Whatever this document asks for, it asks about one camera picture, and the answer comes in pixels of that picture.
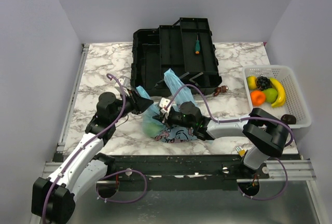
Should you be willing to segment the orange fruit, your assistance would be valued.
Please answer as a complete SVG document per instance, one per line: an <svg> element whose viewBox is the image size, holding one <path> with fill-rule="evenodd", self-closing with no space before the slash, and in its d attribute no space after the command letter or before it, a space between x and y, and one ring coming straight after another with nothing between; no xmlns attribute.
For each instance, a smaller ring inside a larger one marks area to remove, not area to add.
<svg viewBox="0 0 332 224"><path fill-rule="evenodd" d="M260 90L252 91L250 96L253 106L260 106L266 101L266 95Z"/></svg>

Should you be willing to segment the dark purple grape bunch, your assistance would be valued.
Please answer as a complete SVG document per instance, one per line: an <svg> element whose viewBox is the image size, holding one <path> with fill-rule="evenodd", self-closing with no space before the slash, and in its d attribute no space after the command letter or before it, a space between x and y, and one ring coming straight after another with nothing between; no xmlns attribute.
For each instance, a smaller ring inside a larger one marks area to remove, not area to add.
<svg viewBox="0 0 332 224"><path fill-rule="evenodd" d="M257 89L260 90L260 91L264 91L264 90L267 90L269 88L272 88L272 84L271 84L270 79L265 77L265 76L257 77L256 86L257 86Z"/></svg>

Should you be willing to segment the black open toolbox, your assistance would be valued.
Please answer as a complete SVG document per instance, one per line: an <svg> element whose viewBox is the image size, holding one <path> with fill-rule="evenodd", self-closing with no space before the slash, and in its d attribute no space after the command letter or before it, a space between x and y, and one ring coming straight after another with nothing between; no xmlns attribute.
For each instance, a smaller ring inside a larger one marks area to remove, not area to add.
<svg viewBox="0 0 332 224"><path fill-rule="evenodd" d="M195 54L199 34L200 54ZM133 34L130 85L150 96L171 95L164 73L171 69L184 84L209 95L222 83L207 18L180 18L172 25L139 29Z"/></svg>

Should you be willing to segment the green apple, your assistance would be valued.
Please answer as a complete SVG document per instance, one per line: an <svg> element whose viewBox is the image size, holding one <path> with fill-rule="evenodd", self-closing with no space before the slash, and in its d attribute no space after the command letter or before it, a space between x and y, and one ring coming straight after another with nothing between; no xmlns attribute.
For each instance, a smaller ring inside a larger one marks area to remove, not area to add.
<svg viewBox="0 0 332 224"><path fill-rule="evenodd" d="M143 132L149 137L156 137L160 134L162 126L155 123L145 123L143 124Z"/></svg>

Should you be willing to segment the yellow connector plug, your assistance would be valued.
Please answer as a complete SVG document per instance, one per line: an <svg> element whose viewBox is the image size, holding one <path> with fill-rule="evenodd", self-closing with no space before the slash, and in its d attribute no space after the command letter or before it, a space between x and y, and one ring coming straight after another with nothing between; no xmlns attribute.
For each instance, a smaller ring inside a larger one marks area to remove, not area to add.
<svg viewBox="0 0 332 224"><path fill-rule="evenodd" d="M246 151L241 146L237 146L236 151L240 157L243 157L246 153Z"/></svg>

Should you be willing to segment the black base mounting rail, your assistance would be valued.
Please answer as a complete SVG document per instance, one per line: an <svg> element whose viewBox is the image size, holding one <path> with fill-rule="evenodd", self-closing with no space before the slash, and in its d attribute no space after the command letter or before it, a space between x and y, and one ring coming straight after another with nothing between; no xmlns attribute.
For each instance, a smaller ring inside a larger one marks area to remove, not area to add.
<svg viewBox="0 0 332 224"><path fill-rule="evenodd" d="M168 156L110 156L95 155L106 165L106 174L97 183L103 195L112 191L140 191L144 186L153 191L227 190L238 187L237 180L251 182L255 176L269 178L261 164L257 170L248 169L238 155L168 155Z"/></svg>

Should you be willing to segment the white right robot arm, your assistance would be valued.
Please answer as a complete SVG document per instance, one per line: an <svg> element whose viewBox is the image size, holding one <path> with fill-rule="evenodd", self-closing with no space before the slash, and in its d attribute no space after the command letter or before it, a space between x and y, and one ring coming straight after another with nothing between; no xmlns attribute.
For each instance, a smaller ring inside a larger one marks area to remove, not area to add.
<svg viewBox="0 0 332 224"><path fill-rule="evenodd" d="M290 127L261 108L253 108L248 115L232 119L213 119L201 113L192 102L184 102L179 110L160 107L153 118L168 127L178 125L189 128L200 140L221 137L246 137L254 147L246 151L239 164L239 173L251 178L269 158L279 158L288 138L294 139Z"/></svg>

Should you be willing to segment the white plastic fruit basket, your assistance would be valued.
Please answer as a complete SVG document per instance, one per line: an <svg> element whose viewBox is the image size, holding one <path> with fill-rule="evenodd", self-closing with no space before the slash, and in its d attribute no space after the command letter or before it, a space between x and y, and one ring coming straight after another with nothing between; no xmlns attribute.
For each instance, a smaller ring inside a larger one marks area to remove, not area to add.
<svg viewBox="0 0 332 224"><path fill-rule="evenodd" d="M250 109L261 108L277 119L293 115L291 129L306 128L311 118L293 71L280 65L252 65L242 69Z"/></svg>

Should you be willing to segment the dark plum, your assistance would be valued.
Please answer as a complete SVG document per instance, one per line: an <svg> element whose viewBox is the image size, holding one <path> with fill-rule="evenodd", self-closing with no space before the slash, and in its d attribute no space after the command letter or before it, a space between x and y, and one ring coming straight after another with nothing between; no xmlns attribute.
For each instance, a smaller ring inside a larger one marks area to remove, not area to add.
<svg viewBox="0 0 332 224"><path fill-rule="evenodd" d="M297 119L294 115L291 114L284 114L281 117L281 121L288 124L288 125L292 125L292 124L296 124L297 123Z"/></svg>

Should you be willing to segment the yellow lemon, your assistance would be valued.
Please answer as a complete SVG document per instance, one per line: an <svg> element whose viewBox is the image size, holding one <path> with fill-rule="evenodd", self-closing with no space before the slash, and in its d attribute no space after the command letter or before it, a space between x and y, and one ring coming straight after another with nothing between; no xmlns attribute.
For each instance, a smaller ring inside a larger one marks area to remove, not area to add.
<svg viewBox="0 0 332 224"><path fill-rule="evenodd" d="M257 89L257 77L255 76L248 76L246 78L247 86L249 90L256 90Z"/></svg>

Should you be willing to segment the yellow banana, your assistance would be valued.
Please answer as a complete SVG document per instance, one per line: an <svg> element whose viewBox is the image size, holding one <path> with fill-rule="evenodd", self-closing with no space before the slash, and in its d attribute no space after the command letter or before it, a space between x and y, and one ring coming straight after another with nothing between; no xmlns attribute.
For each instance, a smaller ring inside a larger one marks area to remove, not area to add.
<svg viewBox="0 0 332 224"><path fill-rule="evenodd" d="M275 87L278 92L277 100L271 104L272 108L281 107L286 102L286 92L282 84L275 78L270 77L271 84Z"/></svg>

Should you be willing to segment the green pear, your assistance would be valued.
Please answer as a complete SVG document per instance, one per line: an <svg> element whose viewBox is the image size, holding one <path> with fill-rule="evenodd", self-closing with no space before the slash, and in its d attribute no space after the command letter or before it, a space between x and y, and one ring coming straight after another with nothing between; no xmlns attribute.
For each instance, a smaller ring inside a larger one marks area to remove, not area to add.
<svg viewBox="0 0 332 224"><path fill-rule="evenodd" d="M265 89L265 90L263 90L263 93L264 93L264 95L265 95L265 97L266 97L266 102L267 102L267 103L272 104L272 103L274 103L274 102L277 100L277 98L278 98L278 92L277 92L277 90L274 89L274 88L268 88L268 89Z"/></svg>

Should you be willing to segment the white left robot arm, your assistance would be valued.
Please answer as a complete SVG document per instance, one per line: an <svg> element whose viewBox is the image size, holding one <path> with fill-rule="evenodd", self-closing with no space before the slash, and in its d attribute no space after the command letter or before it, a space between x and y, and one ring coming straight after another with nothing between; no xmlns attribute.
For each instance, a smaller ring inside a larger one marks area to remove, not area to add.
<svg viewBox="0 0 332 224"><path fill-rule="evenodd" d="M47 178L39 177L33 184L31 212L51 223L67 223L78 199L99 179L114 176L113 159L100 150L116 131L116 122L129 113L143 113L153 103L134 91L121 100L111 92L102 93L96 113L73 152Z"/></svg>

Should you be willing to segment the green orange screwdriver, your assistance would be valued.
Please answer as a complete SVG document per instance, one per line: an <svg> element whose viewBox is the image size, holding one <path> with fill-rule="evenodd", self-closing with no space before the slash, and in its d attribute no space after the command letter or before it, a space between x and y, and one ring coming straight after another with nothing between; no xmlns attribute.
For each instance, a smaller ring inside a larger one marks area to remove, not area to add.
<svg viewBox="0 0 332 224"><path fill-rule="evenodd" d="M197 34L197 39L195 43L195 54L200 54L200 40L199 40L199 34Z"/></svg>

